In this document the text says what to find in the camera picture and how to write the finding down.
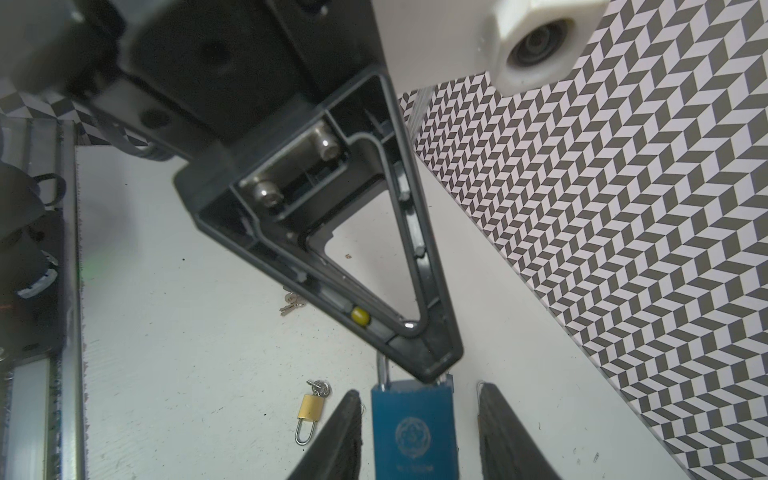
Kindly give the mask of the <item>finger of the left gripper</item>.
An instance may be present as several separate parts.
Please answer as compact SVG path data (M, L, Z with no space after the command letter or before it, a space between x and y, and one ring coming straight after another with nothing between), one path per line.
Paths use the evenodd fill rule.
M386 72L297 96L175 188L195 226L431 383L463 354L418 164Z

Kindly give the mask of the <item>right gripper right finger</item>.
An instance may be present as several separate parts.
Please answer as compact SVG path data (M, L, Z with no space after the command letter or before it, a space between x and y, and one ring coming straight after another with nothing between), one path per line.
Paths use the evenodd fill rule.
M493 383L479 386L477 419L484 479L561 479Z

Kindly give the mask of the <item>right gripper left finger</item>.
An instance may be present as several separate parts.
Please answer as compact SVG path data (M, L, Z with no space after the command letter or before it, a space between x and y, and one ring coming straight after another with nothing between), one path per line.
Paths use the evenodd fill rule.
M357 480L362 446L360 394L357 390L349 390L288 479Z

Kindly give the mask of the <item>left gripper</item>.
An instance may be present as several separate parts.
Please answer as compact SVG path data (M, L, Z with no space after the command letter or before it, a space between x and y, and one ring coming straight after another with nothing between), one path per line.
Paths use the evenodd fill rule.
M369 1L103 1L91 24L63 93L184 158L384 62Z

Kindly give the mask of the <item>small brass padlock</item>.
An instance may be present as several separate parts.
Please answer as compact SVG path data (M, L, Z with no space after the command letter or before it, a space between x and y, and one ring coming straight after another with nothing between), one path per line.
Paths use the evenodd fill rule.
M314 439L325 400L332 392L332 387L327 380L307 380L306 384L311 392L302 399L294 432L295 443L302 447L309 445Z

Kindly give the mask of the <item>black padlock with keys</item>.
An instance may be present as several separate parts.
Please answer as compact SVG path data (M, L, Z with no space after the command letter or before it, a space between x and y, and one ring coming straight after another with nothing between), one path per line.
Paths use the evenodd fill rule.
M282 317L285 317L293 311L303 308L307 305L307 300L295 292L288 292L285 295L284 300L286 304L279 310Z

